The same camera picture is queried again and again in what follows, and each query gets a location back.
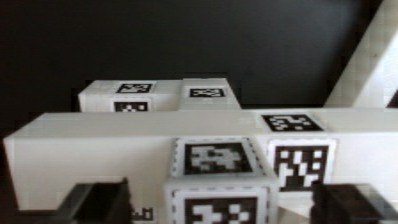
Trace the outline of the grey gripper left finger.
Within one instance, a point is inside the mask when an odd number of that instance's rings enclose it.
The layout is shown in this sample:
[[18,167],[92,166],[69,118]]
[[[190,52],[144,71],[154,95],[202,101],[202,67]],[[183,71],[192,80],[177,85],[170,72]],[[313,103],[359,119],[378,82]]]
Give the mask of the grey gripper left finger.
[[80,183],[55,214],[35,224],[133,224],[128,180]]

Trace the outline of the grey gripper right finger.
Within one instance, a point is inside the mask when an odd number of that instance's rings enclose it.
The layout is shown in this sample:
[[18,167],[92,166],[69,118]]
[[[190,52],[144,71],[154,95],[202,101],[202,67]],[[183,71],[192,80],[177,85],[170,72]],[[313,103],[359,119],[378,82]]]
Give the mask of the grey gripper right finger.
[[309,224],[398,224],[398,210],[369,184],[313,183]]

